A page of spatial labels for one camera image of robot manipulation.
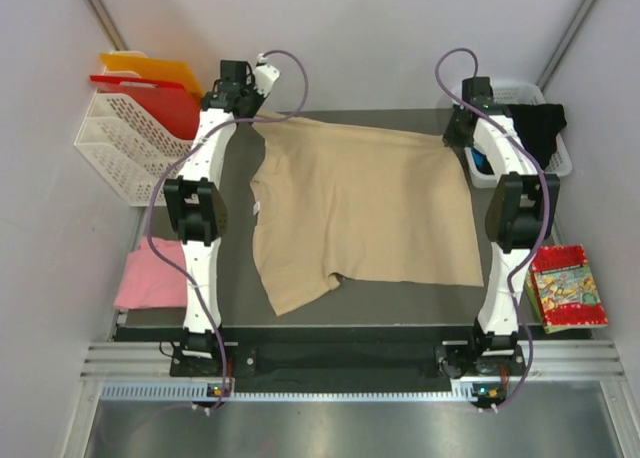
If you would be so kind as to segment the beige t shirt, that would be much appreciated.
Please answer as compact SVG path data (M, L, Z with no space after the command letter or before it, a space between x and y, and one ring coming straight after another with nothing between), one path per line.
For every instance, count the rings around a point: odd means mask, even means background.
M277 315L345 278L483 285L469 185L440 137L307 118L256 130L253 258Z

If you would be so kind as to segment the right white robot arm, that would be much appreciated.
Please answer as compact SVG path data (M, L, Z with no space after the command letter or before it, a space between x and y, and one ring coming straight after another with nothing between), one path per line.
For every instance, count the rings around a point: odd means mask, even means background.
M497 183L484 222L492 250L485 300L468 343L442 346L439 361L454 377L496 376L502 368L517 372L523 366L521 295L529 266L551 232L560 181L525 149L489 78L465 79L453 100L444 143L480 149Z

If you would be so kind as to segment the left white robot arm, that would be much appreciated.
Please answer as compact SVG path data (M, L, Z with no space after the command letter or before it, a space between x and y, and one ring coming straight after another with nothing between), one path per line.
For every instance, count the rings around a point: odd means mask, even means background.
M254 66L223 60L220 77L201 100L193 153L163 185L170 223L189 274L183 331L170 368L173 376L223 375L227 352L216 337L221 325L217 259L228 216L218 187L226 148L237 128L234 121L254 118L279 76L264 55Z

